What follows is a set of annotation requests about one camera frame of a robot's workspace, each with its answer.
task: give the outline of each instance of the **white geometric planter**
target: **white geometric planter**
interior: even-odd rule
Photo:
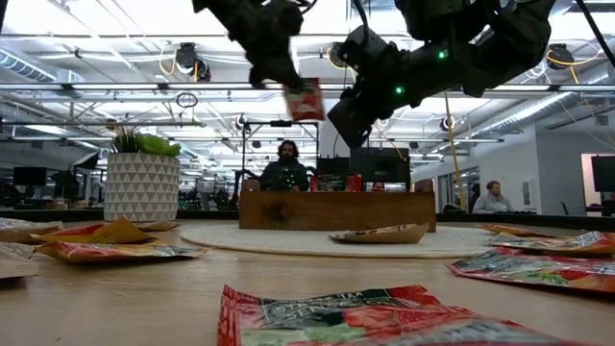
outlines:
[[[134,222],[177,217],[180,161],[142,153],[110,154],[105,183],[105,221]]]

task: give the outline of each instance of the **dark shirt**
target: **dark shirt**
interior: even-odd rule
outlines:
[[[301,191],[309,189],[306,167],[297,160],[279,160],[267,164],[258,181],[262,190],[289,191],[294,185]]]

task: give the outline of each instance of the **ceiling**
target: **ceiling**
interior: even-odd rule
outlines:
[[[615,33],[615,20],[611,12],[613,1],[586,0],[607,40]],[[368,9],[370,28],[385,40],[396,42],[403,49],[416,49],[421,42],[413,40],[406,32],[401,14],[394,8],[393,0],[372,1]],[[350,30],[360,24],[349,2],[342,0],[320,1],[306,14],[302,34],[292,39],[291,51],[303,77],[318,77],[323,83],[351,84],[353,73],[331,65],[327,51],[335,41],[343,41]],[[583,74],[606,60],[597,48],[594,35],[582,13],[573,1],[558,1],[551,17],[553,33],[551,43],[565,43],[576,60],[588,63],[578,66]],[[177,68],[173,69],[173,56],[182,42],[194,42],[200,57],[211,70],[214,83],[246,83],[249,63],[243,58],[240,46],[226,38],[225,28],[209,11],[193,13],[189,0],[10,0],[0,48],[6,49],[36,67],[58,75],[58,71],[72,71],[88,83],[191,83],[191,78]],[[13,71],[0,68],[3,83],[31,83]],[[511,84],[548,85],[570,84],[570,71],[553,71],[545,62],[514,78]],[[280,92],[263,90],[208,90],[197,91],[200,102],[193,109],[184,110],[177,105],[176,92],[100,91],[84,92],[79,100],[70,103],[52,92],[7,91],[11,97],[24,102],[35,102],[40,108],[33,111],[41,119],[73,119],[84,122],[118,121],[165,123],[146,127],[145,131],[172,137],[207,137],[203,141],[183,142],[189,156],[195,157],[203,167],[230,174],[237,168],[240,141],[215,141],[216,137],[237,137],[235,121],[244,114],[251,121],[286,119],[286,108]],[[326,109],[337,101],[336,95],[326,100]],[[526,100],[544,97],[541,94],[514,92],[487,94],[476,99],[456,96],[450,107],[457,120],[455,131],[462,134],[470,129],[496,121],[499,114]],[[586,111],[583,106],[572,107],[572,114]],[[562,121],[553,118],[553,123]],[[387,137],[438,137],[439,128],[446,115],[443,97],[426,99],[416,109],[399,109],[388,121],[379,123]],[[82,126],[67,129],[80,136],[103,136],[104,127]],[[40,136],[53,135],[38,132]],[[262,147],[248,152],[254,155],[251,162],[254,170],[261,170],[267,157],[274,158],[278,137],[303,138],[301,149],[305,163],[315,164],[316,144],[314,127],[270,128],[262,127],[254,138],[263,140]],[[104,146],[90,141],[89,145]],[[418,153],[432,152],[429,145],[421,146]],[[216,169],[211,164],[216,162]]]

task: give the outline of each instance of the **office desk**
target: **office desk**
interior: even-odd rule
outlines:
[[[185,221],[183,228],[224,222],[236,221]],[[178,231],[153,235],[194,247],[180,240]],[[334,259],[212,250],[195,260],[114,267],[70,266],[42,255],[35,261],[38,277],[0,286],[3,345],[212,346],[224,284],[276,298],[422,284],[443,304],[564,338],[604,345],[613,341],[612,301],[455,277],[443,265],[454,259]]]

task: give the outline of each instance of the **white wall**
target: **white wall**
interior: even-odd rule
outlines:
[[[478,167],[480,170],[481,195],[487,193],[486,185],[492,180],[501,183],[502,195],[510,200],[512,207],[523,210],[523,182],[534,180],[533,194],[535,209],[541,212],[538,180],[538,158],[536,155],[536,132],[534,126],[526,127],[519,135],[504,136],[504,143],[482,143],[477,145],[469,157],[459,157],[459,170]],[[453,173],[453,159],[445,163],[430,164],[415,168],[412,181],[437,178]]]
[[[593,135],[608,142],[600,132]],[[570,129],[538,132],[536,140],[543,213],[563,215],[563,202],[571,215],[586,215],[581,154],[612,154],[615,150],[585,132]]]
[[[91,152],[81,147],[62,147],[56,142],[42,144],[41,150],[29,143],[0,143],[0,167],[36,166],[64,170]]]

